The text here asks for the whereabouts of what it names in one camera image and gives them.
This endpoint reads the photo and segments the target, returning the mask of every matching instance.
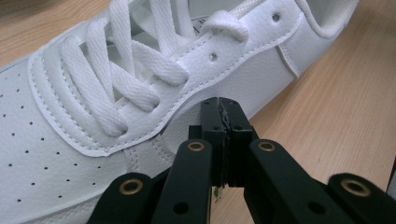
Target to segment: white shoelace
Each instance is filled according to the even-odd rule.
[[[170,0],[150,0],[151,11],[139,7],[132,12],[129,11],[128,0],[113,0],[108,17],[91,21],[86,30],[90,63],[74,37],[69,36],[60,44],[59,51],[71,78],[92,115],[108,135],[120,136],[128,130],[125,119],[114,106],[113,88],[147,112],[160,103],[159,95],[150,89],[137,71],[135,55],[152,74],[171,86],[182,85],[188,80],[188,72],[169,59],[176,49],[195,38],[187,0],[177,1],[180,35],[176,32]],[[132,40],[130,13],[145,32],[157,39],[160,51]],[[108,24],[111,24],[113,41],[123,64],[126,64],[125,68],[108,58],[105,31]],[[225,11],[212,16],[203,29],[226,29],[240,41],[248,38],[246,28]]]

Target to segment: perforation hole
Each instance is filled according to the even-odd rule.
[[[274,22],[278,22],[280,20],[280,14],[279,13],[274,13],[274,15],[273,15],[273,21]]]
[[[32,161],[32,164],[34,164],[34,166],[29,168],[30,170],[28,173],[21,176],[21,181],[23,181],[21,183],[21,187],[24,191],[38,190],[43,188],[47,183],[41,182],[39,179],[32,178],[32,176],[54,175],[54,173],[58,174],[57,171],[59,170],[59,167],[57,162],[62,159],[63,156],[66,156],[67,153],[64,151],[63,146],[55,147],[50,143],[51,132],[48,131],[51,130],[50,126],[47,128],[47,126],[41,123],[43,121],[41,120],[42,118],[39,110],[32,106],[34,104],[26,101],[24,94],[30,94],[30,92],[28,92],[28,90],[23,87],[21,83],[18,83],[21,81],[24,82],[25,80],[16,79],[16,77],[22,78],[22,74],[14,73],[7,76],[7,79],[9,79],[7,82],[1,81],[5,78],[4,76],[0,77],[1,86],[9,86],[9,91],[4,91],[2,88],[0,88],[2,89],[0,90],[2,91],[0,92],[0,123],[5,122],[6,126],[14,123],[14,126],[10,126],[14,128],[3,130],[3,132],[0,134],[0,137],[8,139],[9,141],[21,141],[21,143],[24,144],[25,142],[19,138],[23,138],[25,135],[31,137],[31,145],[26,144],[21,147],[14,148],[14,153],[19,157],[19,159]],[[14,111],[12,113],[7,111],[7,107],[9,107],[9,109],[14,109]],[[38,150],[40,148],[49,148],[52,151],[49,150],[45,153],[45,160],[37,161],[37,158],[41,159],[43,154],[40,150]],[[19,160],[14,160],[13,158],[14,157],[5,157],[2,164],[0,164],[0,166],[3,167],[2,169],[8,171],[9,173],[18,172],[20,169],[23,170],[24,163],[20,162]],[[86,167],[86,164],[81,163],[78,158],[74,161],[69,161],[66,164],[62,164],[62,166],[65,167],[64,173],[62,175],[57,175],[54,179],[57,180],[59,185],[58,189],[46,190],[46,187],[44,187],[44,190],[38,191],[35,193],[36,195],[23,195],[23,193],[20,193],[16,189],[14,194],[10,194],[8,196],[11,200],[11,203],[14,203],[14,206],[31,206],[31,204],[35,203],[36,198],[38,200],[39,198],[46,198],[48,201],[57,201],[58,203],[62,203],[65,200],[69,200],[69,194],[66,193],[67,191],[64,189],[70,188],[72,185],[74,186],[76,184],[80,184],[81,187],[85,189],[97,189],[104,185],[100,179],[80,181],[76,177],[78,176],[78,174],[76,174],[78,169],[81,167]],[[107,168],[108,167],[106,164],[102,163],[94,163],[91,164],[91,167],[89,167],[89,169],[96,172],[106,170]]]

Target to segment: shoelace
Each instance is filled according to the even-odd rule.
[[[177,0],[177,34],[172,17],[170,0],[150,0],[151,11],[144,7],[130,12],[128,0],[110,3],[108,16],[91,21],[86,30],[86,44],[90,62],[84,55],[78,40],[67,37],[59,46],[62,59],[82,98],[104,131],[111,136],[121,136],[128,126],[125,118],[114,106],[115,88],[140,109],[150,112],[160,97],[150,89],[135,67],[134,57],[152,74],[171,86],[184,84],[189,73],[169,56],[180,46],[195,38],[186,0]],[[130,13],[135,22],[149,35],[157,39],[160,50],[152,49],[132,40]],[[228,30],[238,40],[245,41],[248,31],[232,14],[220,11],[206,22],[203,30]],[[106,26],[111,24],[114,44],[123,59],[125,68],[111,62],[106,44]]]

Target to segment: eyelet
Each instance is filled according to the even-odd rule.
[[[273,21],[274,22],[280,21],[280,14],[278,12],[273,14]]]
[[[209,55],[210,62],[215,62],[218,59],[218,55],[216,53],[211,53]]]

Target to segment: stitching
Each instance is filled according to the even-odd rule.
[[[161,125],[163,125],[164,119],[167,117],[167,115],[168,115],[169,113],[171,113],[171,112],[174,110],[174,108],[177,106],[177,104],[178,104],[180,101],[184,100],[184,98],[185,98],[187,95],[189,95],[192,91],[195,91],[195,90],[201,88],[202,86],[206,85],[207,83],[211,82],[212,80],[214,80],[214,79],[216,79],[216,78],[218,78],[218,77],[221,77],[221,76],[224,75],[226,72],[232,70],[241,60],[243,60],[244,58],[246,58],[249,54],[254,53],[254,51],[256,51],[256,50],[261,50],[261,49],[265,49],[267,46],[269,46],[269,45],[275,43],[278,39],[281,39],[281,38],[285,37],[286,35],[290,34],[290,33],[293,31],[293,28],[294,28],[294,26],[296,25],[296,23],[298,23],[298,21],[299,21],[299,20],[297,20],[297,22],[295,22],[295,24],[290,28],[290,30],[289,30],[287,33],[285,33],[284,35],[282,35],[281,37],[278,37],[278,38],[272,40],[271,42],[269,42],[269,43],[267,43],[267,44],[265,44],[265,45],[262,45],[262,46],[259,46],[259,47],[255,48],[255,49],[250,50],[249,52],[247,52],[247,53],[245,53],[244,55],[242,55],[241,57],[239,57],[230,67],[226,68],[223,72],[221,72],[221,73],[218,74],[217,76],[212,77],[212,78],[209,79],[208,81],[205,81],[205,82],[201,83],[200,85],[196,86],[195,88],[192,88],[191,90],[187,91],[184,95],[182,95],[180,98],[178,98],[176,102],[174,102],[173,106],[165,113],[165,115],[164,115],[163,118],[160,120],[160,122],[159,122],[152,130],[148,131],[148,132],[145,133],[145,134],[142,134],[142,135],[139,136],[139,137],[136,137],[135,139],[132,139],[132,140],[129,140],[129,141],[126,141],[126,142],[123,142],[123,143],[118,143],[118,144],[116,144],[116,145],[114,145],[114,146],[112,146],[112,147],[100,147],[100,145],[97,145],[98,148],[92,148],[92,147],[83,146],[77,139],[75,139],[74,137],[70,136],[68,133],[65,132],[65,130],[64,130],[64,129],[62,128],[62,126],[60,125],[60,123],[59,123],[59,122],[55,119],[55,117],[53,117],[52,114],[50,113],[50,111],[49,111],[49,109],[47,108],[47,106],[45,105],[44,100],[43,100],[43,98],[41,97],[41,95],[40,95],[40,99],[42,100],[42,102],[43,102],[43,104],[45,105],[46,109],[47,109],[47,110],[49,111],[49,113],[51,114],[52,118],[56,121],[56,123],[58,124],[58,126],[63,130],[63,132],[67,135],[67,137],[71,138],[71,139],[72,139],[74,142],[76,142],[79,146],[81,146],[81,147],[83,147],[83,148],[86,148],[86,149],[88,149],[88,150],[96,149],[96,150],[103,150],[104,152],[108,152],[108,151],[109,151],[110,149],[112,149],[112,148],[119,147],[119,146],[125,146],[125,145],[127,145],[127,144],[132,143],[132,142],[139,141],[140,139],[142,139],[142,138],[144,138],[144,137],[146,137],[146,136],[152,134],[158,127],[160,127]],[[184,53],[183,55],[181,55],[179,58],[177,58],[177,61],[179,61],[181,58],[183,58],[185,55],[187,55],[188,53],[192,52],[193,50],[200,48],[204,43],[206,43],[206,42],[207,42],[208,40],[210,40],[212,37],[213,37],[213,35],[211,35],[211,36],[210,36],[206,41],[204,41],[202,44],[200,44],[200,45],[198,45],[198,46],[196,46],[196,47],[190,49],[189,51],[187,51],[186,53]]]
[[[73,97],[76,99],[76,101],[81,105],[81,107],[88,113],[91,114],[91,111],[88,110],[88,108],[77,98],[76,94],[74,93],[72,87],[70,84],[67,82],[66,75],[64,74],[64,60],[61,60],[61,70],[62,70],[62,77],[64,78],[64,83],[66,83],[67,88],[70,90],[72,93]]]
[[[128,157],[128,173],[133,172],[136,168],[137,161],[134,161],[134,157],[132,155],[132,147],[129,149],[125,149],[126,156]]]
[[[79,204],[78,206],[74,206],[62,213],[53,214],[50,217],[44,217],[43,219],[37,219],[33,223],[56,223],[60,219],[69,218],[72,215],[77,215],[81,212],[90,209],[93,205],[97,204],[99,201],[99,195],[92,197],[92,199],[84,204]]]
[[[153,139],[152,146],[162,160],[171,164],[173,163],[175,156],[172,155],[168,150],[166,150],[166,148],[161,145],[160,141],[157,138]]]
[[[131,159],[132,159],[132,163],[134,164],[132,166],[132,171],[136,171],[137,169],[139,169],[139,157],[134,147],[132,147],[132,150],[134,151],[134,156],[132,156],[132,152],[131,152]]]
[[[283,43],[278,45],[279,47],[279,51],[281,54],[281,57],[283,56],[284,61],[285,61],[285,65],[288,66],[290,68],[291,73],[294,76],[294,79],[297,80],[300,74],[300,71],[298,70],[296,64],[294,63],[294,60],[290,57],[289,51],[286,48],[286,45],[284,45]]]
[[[55,89],[53,89],[52,84],[50,83],[50,78],[49,78],[49,76],[48,76],[48,74],[47,74],[47,70],[46,70],[46,65],[45,65],[45,63],[44,63],[43,54],[40,53],[38,56],[41,58],[41,62],[43,63],[44,74],[45,74],[45,76],[46,76],[46,80],[47,80],[47,82],[49,83],[49,86],[50,86],[50,88],[51,88],[51,90],[52,90],[52,93],[54,94],[55,98],[58,100],[58,103],[60,104],[60,106],[61,106],[61,108],[63,109],[63,111],[68,115],[68,117],[69,117],[71,120],[73,120],[73,123],[74,123],[74,124],[75,124],[75,125],[76,125],[87,137],[89,137],[89,139],[90,139],[93,143],[95,143],[95,144],[99,147],[99,144],[98,144],[92,137],[90,137],[90,136],[89,136],[78,124],[77,124],[77,122],[71,117],[71,115],[70,115],[70,114],[67,112],[67,110],[64,108],[64,105],[63,105],[62,102],[59,100],[59,97],[58,97],[58,95],[57,95]],[[33,62],[33,64],[35,64],[35,63],[37,62],[37,59],[38,59],[38,57],[35,58],[35,61]],[[31,72],[31,74],[32,74],[32,81],[33,81],[33,83],[34,83],[34,87],[35,87],[35,90],[36,90],[36,92],[37,92],[37,94],[38,94],[38,97],[41,99],[41,102],[43,103],[44,107],[47,109],[47,111],[48,111],[49,114],[51,115],[52,119],[55,121],[55,123],[58,125],[58,127],[59,127],[70,139],[72,139],[75,143],[79,144],[80,146],[84,147],[77,139],[75,139],[75,138],[72,137],[70,134],[68,134],[68,133],[66,132],[66,130],[64,129],[64,127],[62,126],[62,124],[54,117],[54,115],[52,114],[52,112],[51,112],[50,109],[48,108],[47,104],[45,103],[45,101],[44,101],[44,99],[43,99],[43,97],[42,97],[42,95],[41,95],[41,93],[40,93],[40,91],[39,91],[39,89],[38,89],[38,87],[37,87],[37,84],[36,84],[36,82],[35,82],[35,73],[33,72],[33,66],[30,68],[30,72]]]

